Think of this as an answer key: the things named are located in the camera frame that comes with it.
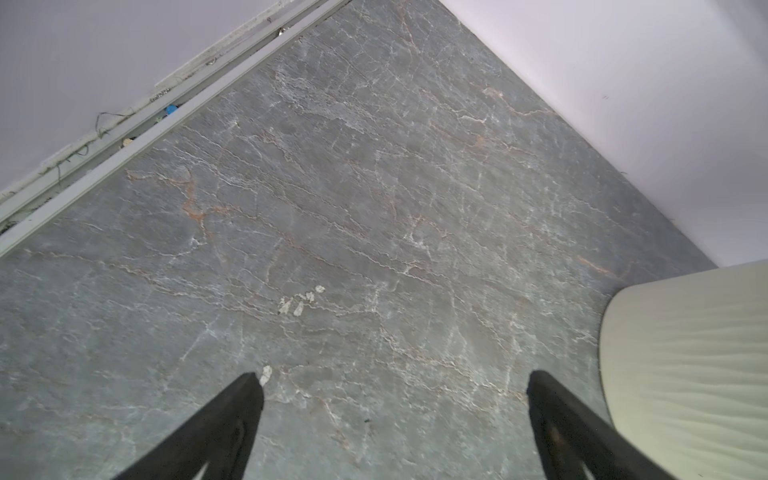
gray wall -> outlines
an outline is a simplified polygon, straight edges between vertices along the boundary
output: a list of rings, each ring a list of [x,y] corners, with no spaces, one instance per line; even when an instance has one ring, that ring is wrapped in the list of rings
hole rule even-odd
[[[764,6],[442,1],[712,260],[768,258]]]
[[[0,0],[0,191],[278,0]]]

gray marble surface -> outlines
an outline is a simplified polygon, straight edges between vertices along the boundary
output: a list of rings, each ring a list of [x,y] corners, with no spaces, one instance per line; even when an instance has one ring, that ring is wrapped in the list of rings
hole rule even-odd
[[[269,366],[248,478],[541,478],[530,371],[604,414],[608,300],[712,267],[437,1],[353,0],[0,259],[3,476]]]

